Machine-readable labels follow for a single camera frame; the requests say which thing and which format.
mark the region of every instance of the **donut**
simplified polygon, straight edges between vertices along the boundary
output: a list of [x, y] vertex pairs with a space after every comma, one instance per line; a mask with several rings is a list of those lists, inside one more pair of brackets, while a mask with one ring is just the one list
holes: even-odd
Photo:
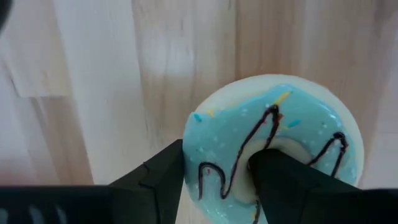
[[266, 223], [247, 163], [268, 148], [353, 186], [363, 172], [358, 125], [329, 90], [290, 75], [230, 83], [190, 114], [183, 134], [188, 192], [213, 223]]

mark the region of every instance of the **wooden table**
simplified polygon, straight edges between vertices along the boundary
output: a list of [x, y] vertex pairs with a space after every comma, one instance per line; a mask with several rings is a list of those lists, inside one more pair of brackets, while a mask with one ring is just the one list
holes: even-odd
[[[0, 36], [1, 183], [110, 183], [181, 138], [215, 90], [265, 73], [327, 86], [368, 155], [397, 31], [395, 0], [16, 0]], [[181, 203], [177, 223], [202, 223]]]

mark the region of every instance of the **black object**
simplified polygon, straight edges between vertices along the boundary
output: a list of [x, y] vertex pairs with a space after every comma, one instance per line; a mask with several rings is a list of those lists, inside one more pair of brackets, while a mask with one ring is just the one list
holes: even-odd
[[397, 223], [398, 190], [359, 190], [277, 149], [249, 159], [269, 224]]
[[0, 30], [2, 29], [3, 25], [6, 23], [8, 14], [11, 9], [11, 0], [0, 0]]
[[[276, 149], [249, 170], [269, 224], [398, 221], [396, 190], [359, 190]], [[0, 187], [0, 224], [173, 224], [183, 174], [177, 140], [109, 186]]]
[[0, 224], [175, 223], [183, 171], [177, 140], [109, 186], [0, 187]]

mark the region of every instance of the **blue frosting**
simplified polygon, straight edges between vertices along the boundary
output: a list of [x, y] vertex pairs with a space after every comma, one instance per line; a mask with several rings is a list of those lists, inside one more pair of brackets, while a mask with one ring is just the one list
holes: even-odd
[[[219, 165], [226, 175], [226, 186], [231, 177], [231, 169], [242, 142], [261, 118], [263, 112], [273, 105], [281, 95], [290, 95], [280, 105], [284, 116], [280, 121], [277, 137], [290, 138], [300, 142], [313, 156], [317, 155], [333, 133], [345, 133], [349, 144], [337, 177], [354, 184], [356, 180], [356, 161], [354, 142], [345, 131], [338, 114], [324, 102], [291, 85], [278, 85], [271, 90], [246, 100], [235, 108], [214, 111], [214, 114], [191, 113], [183, 135], [185, 157], [185, 183], [191, 199], [215, 224], [252, 224], [255, 204], [243, 204], [233, 194], [220, 199], [220, 178], [213, 170], [203, 176], [203, 197], [198, 199], [198, 166], [201, 162]], [[272, 127], [269, 116], [251, 141], [266, 139]], [[340, 142], [335, 141], [328, 152], [314, 165], [314, 168], [331, 174], [340, 151]], [[265, 223], [262, 212], [259, 223]]]

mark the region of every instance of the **light wood plank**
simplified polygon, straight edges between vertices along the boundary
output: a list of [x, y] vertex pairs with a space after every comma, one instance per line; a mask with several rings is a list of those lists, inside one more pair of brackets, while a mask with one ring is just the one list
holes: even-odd
[[70, 95], [68, 69], [52, 0], [13, 1], [0, 54], [19, 96]]
[[54, 1], [94, 183], [150, 155], [131, 1]]
[[19, 98], [0, 70], [1, 184], [90, 184], [91, 172], [73, 103]]

